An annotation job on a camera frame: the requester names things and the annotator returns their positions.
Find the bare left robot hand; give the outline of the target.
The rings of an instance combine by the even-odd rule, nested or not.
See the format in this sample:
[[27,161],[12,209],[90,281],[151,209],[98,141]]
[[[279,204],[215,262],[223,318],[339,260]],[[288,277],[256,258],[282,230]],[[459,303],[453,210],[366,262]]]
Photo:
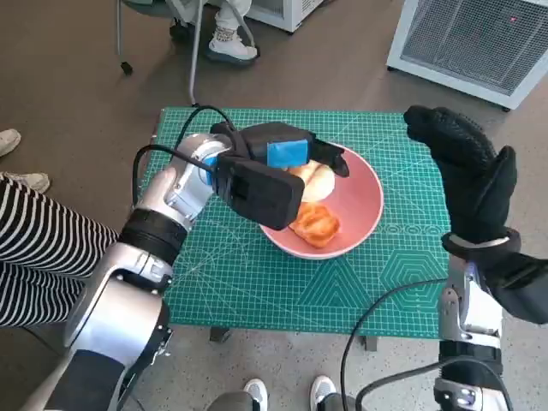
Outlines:
[[313,160],[336,175],[349,177],[344,149],[320,140],[315,133],[283,122],[253,125],[240,131],[250,158],[272,168],[296,168]]

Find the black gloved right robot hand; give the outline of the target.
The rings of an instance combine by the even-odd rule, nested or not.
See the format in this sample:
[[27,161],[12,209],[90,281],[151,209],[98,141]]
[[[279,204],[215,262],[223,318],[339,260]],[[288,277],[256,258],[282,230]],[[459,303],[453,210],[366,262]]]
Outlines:
[[413,105],[403,118],[408,137],[426,145],[438,166],[450,232],[473,244],[508,236],[517,182],[514,148],[496,151],[478,124],[444,107]]

